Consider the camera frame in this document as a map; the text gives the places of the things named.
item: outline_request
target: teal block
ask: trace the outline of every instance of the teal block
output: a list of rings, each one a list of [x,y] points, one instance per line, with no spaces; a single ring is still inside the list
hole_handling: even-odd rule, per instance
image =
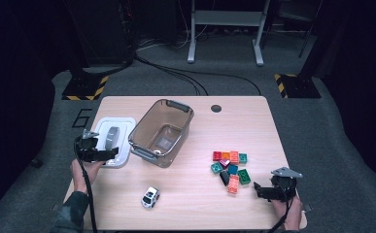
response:
[[[214,174],[217,174],[217,173],[219,173],[223,170],[223,168],[222,168],[222,166],[219,162],[212,164],[211,169],[212,169],[212,172]]]
[[[249,177],[248,171],[246,171],[246,169],[239,170],[238,176],[240,184],[247,184],[251,182],[251,178]]]
[[[247,163],[248,162],[248,155],[245,153],[239,153],[239,163]]]
[[[230,164],[227,168],[227,173],[229,175],[236,175],[238,173],[238,166]]]

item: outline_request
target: cable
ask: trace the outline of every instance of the cable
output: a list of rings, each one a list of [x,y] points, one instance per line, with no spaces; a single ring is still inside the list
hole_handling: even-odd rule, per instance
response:
[[[81,140],[81,137],[77,137],[74,142],[74,151],[75,151],[75,156],[76,159],[79,162],[79,165],[81,165],[84,178],[85,178],[85,186],[87,188],[87,196],[88,196],[88,205],[90,207],[90,218],[91,218],[91,227],[93,229],[93,233],[97,233],[97,226],[96,226],[96,217],[94,214],[94,205],[93,205],[93,192],[91,191],[91,184],[90,180],[88,179],[88,174],[87,171],[85,170],[84,164],[82,163],[81,159],[78,156],[78,152],[76,151],[76,144]]]
[[[218,74],[218,73],[197,72],[197,71],[189,71],[189,70],[170,68],[170,67],[166,67],[166,66],[161,66],[161,65],[153,64],[153,63],[147,61],[146,59],[141,58],[140,56],[137,56],[137,55],[135,56],[135,59],[136,60],[143,59],[143,61],[141,61],[141,62],[143,62],[143,63],[148,62],[147,63],[148,65],[153,65],[157,69],[161,68],[161,69],[166,69],[166,70],[172,70],[172,71],[175,71],[175,72],[177,71],[177,72],[187,72],[187,73],[198,74],[198,75],[223,76],[223,77],[231,77],[231,78],[235,78],[235,79],[239,79],[239,80],[244,80],[244,81],[249,82],[251,85],[253,85],[257,89],[257,92],[258,92],[259,96],[262,95],[259,87],[254,82],[250,81],[249,79],[243,78],[243,77],[234,76],[234,75]]]
[[[212,3],[212,9],[211,9],[211,11],[215,10],[215,2],[216,2],[216,1],[214,0],[213,3]],[[208,25],[205,25],[205,26],[203,27],[202,31],[199,32],[199,34],[197,34],[197,36],[195,36],[194,39],[199,38],[199,36],[202,35],[202,33],[206,30],[207,27],[208,27]]]
[[[160,66],[160,65],[151,63],[147,59],[142,58],[142,57],[140,57],[138,55],[135,56],[135,60],[140,61],[140,62],[142,62],[142,63],[144,63],[146,65],[153,66],[153,67],[155,67],[158,70],[166,72],[166,73],[168,73],[168,74],[170,74],[172,76],[175,76],[178,79],[181,79],[183,81],[186,81],[186,82],[192,84],[193,87],[194,87],[194,89],[195,89],[195,91],[196,91],[196,95],[200,95],[200,90],[196,87],[195,84],[198,84],[205,91],[206,95],[209,95],[209,93],[206,90],[206,88],[200,82],[198,82],[197,80],[195,80],[194,78],[192,78],[190,76],[187,76],[187,75],[181,74],[179,72],[176,72],[174,69],[171,69],[171,68],[168,68],[168,67],[165,67],[165,66]]]
[[[287,209],[285,210],[285,213],[284,215],[279,219],[279,221],[268,231],[268,233],[273,233],[275,232],[276,229],[278,229],[281,225],[283,225],[285,223],[285,220],[287,219],[288,217],[288,212],[290,211],[291,209],[291,204],[293,203],[293,198],[291,199],[291,204],[289,203],[289,200],[288,200],[288,195],[287,195],[287,192],[285,191],[285,189],[281,186],[280,183],[277,183],[277,185],[284,191],[284,196],[285,196],[285,200],[287,200]]]
[[[143,47],[143,48],[137,49],[137,51],[145,50],[145,49],[149,49],[149,48],[156,47],[156,46],[167,46],[167,45],[169,45],[169,43],[155,44],[155,45],[146,46],[146,47]]]
[[[180,49],[182,48],[185,44],[188,43],[189,39],[188,39],[188,24],[187,24],[187,21],[185,19],[185,16],[184,16],[184,13],[182,12],[182,5],[181,5],[181,0],[178,0],[178,3],[179,3],[179,10],[181,11],[181,16],[182,16],[182,19],[184,20],[184,24],[185,24],[185,29],[187,31],[187,38],[185,39],[185,41],[183,42],[183,44],[179,47],[174,47],[175,49]]]

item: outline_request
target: toy car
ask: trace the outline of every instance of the toy car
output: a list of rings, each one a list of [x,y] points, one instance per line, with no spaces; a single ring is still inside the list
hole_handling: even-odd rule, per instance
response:
[[[149,187],[142,198],[142,205],[145,208],[153,208],[156,201],[159,199],[160,191],[154,187]]]

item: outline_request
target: yellow and black hazard tape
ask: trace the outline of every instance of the yellow and black hazard tape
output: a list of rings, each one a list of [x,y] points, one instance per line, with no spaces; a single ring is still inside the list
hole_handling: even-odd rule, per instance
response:
[[[99,86],[97,87],[96,91],[92,95],[63,95],[63,100],[97,100],[103,92],[105,88],[105,84],[108,81],[109,77],[105,77],[100,81]]]
[[[281,92],[282,98],[288,98],[287,91],[285,89],[284,83],[282,82],[282,77],[297,77],[297,75],[275,74],[276,84],[279,87],[279,92]]]

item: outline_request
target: blue block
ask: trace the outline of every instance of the blue block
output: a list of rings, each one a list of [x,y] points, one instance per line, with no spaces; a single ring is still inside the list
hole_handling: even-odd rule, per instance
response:
[[[217,174],[217,173],[219,173],[223,170],[223,168],[222,168],[222,166],[219,162],[212,164],[211,169],[212,169],[212,172],[214,174]]]
[[[227,168],[227,173],[229,175],[236,175],[238,173],[238,166],[230,164]]]
[[[245,153],[239,153],[239,163],[247,163],[248,162],[248,155]]]

